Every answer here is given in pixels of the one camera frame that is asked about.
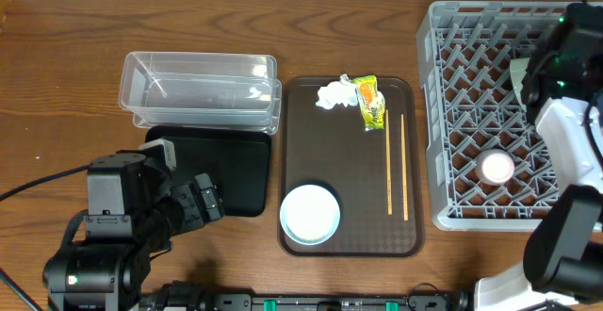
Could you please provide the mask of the clear plastic bin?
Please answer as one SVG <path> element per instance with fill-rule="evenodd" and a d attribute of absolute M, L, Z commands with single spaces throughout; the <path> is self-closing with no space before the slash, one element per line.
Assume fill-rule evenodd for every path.
<path fill-rule="evenodd" d="M 119 94 L 121 109 L 139 128 L 159 125 L 278 131 L 283 87 L 270 55 L 129 53 Z"/>

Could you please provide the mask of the white pink paper cup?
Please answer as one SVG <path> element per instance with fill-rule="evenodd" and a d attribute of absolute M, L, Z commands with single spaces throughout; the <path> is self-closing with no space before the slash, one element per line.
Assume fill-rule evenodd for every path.
<path fill-rule="evenodd" d="M 509 154 L 499 149 L 483 151 L 476 158 L 475 173 L 481 182 L 500 186 L 507 183 L 514 174 L 515 165 Z"/>

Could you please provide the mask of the left wooden chopstick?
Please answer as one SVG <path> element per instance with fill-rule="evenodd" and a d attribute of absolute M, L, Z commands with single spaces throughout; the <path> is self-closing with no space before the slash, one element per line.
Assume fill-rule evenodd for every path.
<path fill-rule="evenodd" d="M 393 214 L 392 203 L 392 177 L 391 177 L 391 145 L 390 145 L 390 127 L 388 109 L 384 112 L 384 130 L 385 130 L 385 155 L 386 155 L 386 193 L 387 193 L 387 214 Z"/>

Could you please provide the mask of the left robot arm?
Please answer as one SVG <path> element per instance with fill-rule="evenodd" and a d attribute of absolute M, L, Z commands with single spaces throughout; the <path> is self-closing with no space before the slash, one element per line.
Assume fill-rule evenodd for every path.
<path fill-rule="evenodd" d="M 176 186 L 172 168 L 159 147 L 91 162 L 88 207 L 72 217 L 44 267 L 50 309 L 132 309 L 152 260 L 172 249 L 171 238 L 224 216 L 208 174 Z"/>

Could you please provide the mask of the small mint green bowl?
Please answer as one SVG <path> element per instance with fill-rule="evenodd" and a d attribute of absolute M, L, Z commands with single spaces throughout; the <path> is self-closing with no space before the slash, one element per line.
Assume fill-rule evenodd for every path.
<path fill-rule="evenodd" d="M 525 111 L 526 106 L 521 99 L 521 90 L 523 89 L 523 79 L 527 74 L 527 68 L 530 59 L 528 57 L 516 58 L 510 61 L 509 73 L 512 80 L 513 92 L 520 108 Z"/>

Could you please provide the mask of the right wooden chopstick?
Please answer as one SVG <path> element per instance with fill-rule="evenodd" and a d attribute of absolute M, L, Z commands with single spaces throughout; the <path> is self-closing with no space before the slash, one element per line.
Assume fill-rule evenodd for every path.
<path fill-rule="evenodd" d="M 406 157 L 406 133 L 404 114 L 400 114 L 400 152 L 401 152 L 401 183 L 402 183 L 402 202 L 403 202 L 403 220 L 409 220 L 408 204 L 408 180 L 407 180 L 407 157 Z"/>

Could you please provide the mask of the grey dishwasher rack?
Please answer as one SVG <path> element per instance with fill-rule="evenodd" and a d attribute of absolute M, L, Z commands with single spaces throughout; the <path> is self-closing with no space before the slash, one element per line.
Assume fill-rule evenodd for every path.
<path fill-rule="evenodd" d="M 548 150 L 513 92 L 509 65 L 549 37 L 563 2 L 432 3 L 416 34 L 428 123 L 432 221 L 443 231 L 529 232 L 560 195 Z M 487 185 L 475 173 L 499 149 L 513 177 Z"/>

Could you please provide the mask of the brown plastic serving tray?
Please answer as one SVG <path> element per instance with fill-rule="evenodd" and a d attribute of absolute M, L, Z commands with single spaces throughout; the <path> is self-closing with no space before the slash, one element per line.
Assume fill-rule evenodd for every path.
<path fill-rule="evenodd" d="M 387 214 L 385 130 L 366 131 L 357 107 L 316 106 L 330 78 L 298 77 L 285 86 L 281 193 L 317 184 L 336 198 L 341 220 L 324 243 L 303 246 L 278 233 L 296 256 L 411 257 L 424 243 L 419 151 L 412 88 L 381 77 L 378 89 L 389 112 L 393 214 Z M 403 220 L 400 114 L 404 114 L 409 220 Z"/>

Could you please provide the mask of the wooden chopstick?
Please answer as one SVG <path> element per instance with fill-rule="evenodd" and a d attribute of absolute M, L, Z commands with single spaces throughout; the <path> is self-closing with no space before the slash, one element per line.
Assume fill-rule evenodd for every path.
<path fill-rule="evenodd" d="M 407 180 L 407 157 L 406 157 L 406 133 L 404 114 L 400 114 L 400 152 L 401 152 L 401 183 L 402 183 L 402 202 L 403 202 L 403 220 L 409 220 L 408 204 L 408 180 Z"/>
<path fill-rule="evenodd" d="M 393 214 L 392 203 L 392 177 L 391 177 L 391 145 L 390 145 L 390 127 L 388 109 L 384 112 L 384 130 L 385 130 L 385 155 L 386 155 L 386 193 L 387 193 L 387 214 Z"/>

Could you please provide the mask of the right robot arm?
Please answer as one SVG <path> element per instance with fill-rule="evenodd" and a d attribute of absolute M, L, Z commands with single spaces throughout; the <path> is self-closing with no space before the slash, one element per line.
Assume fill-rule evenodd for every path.
<path fill-rule="evenodd" d="M 483 278 L 474 310 L 562 310 L 602 300 L 602 8 L 569 4 L 514 82 L 545 142 L 560 196 L 526 244 L 523 260 Z"/>

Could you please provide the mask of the crumpled white tissue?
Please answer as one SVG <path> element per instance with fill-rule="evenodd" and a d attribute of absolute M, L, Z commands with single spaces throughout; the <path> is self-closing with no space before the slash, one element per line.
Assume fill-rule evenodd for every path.
<path fill-rule="evenodd" d="M 342 74 L 338 80 L 318 89 L 316 106 L 330 110 L 335 106 L 358 106 L 356 85 L 347 74 Z"/>

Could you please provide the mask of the yellow green snack wrapper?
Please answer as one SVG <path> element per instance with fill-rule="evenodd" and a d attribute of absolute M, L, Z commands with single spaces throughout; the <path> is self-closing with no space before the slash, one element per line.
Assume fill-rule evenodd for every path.
<path fill-rule="evenodd" d="M 355 86 L 358 105 L 366 131 L 384 129 L 385 99 L 378 91 L 375 75 L 356 77 L 351 80 Z"/>

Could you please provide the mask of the black plastic bin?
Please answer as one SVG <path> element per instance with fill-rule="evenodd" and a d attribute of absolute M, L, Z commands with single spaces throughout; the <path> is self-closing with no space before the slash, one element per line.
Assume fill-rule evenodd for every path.
<path fill-rule="evenodd" d="M 145 140 L 174 144 L 172 182 L 182 185 L 206 173 L 218 187 L 225 214 L 257 217 L 266 205 L 271 138 L 262 132 L 155 126 Z"/>

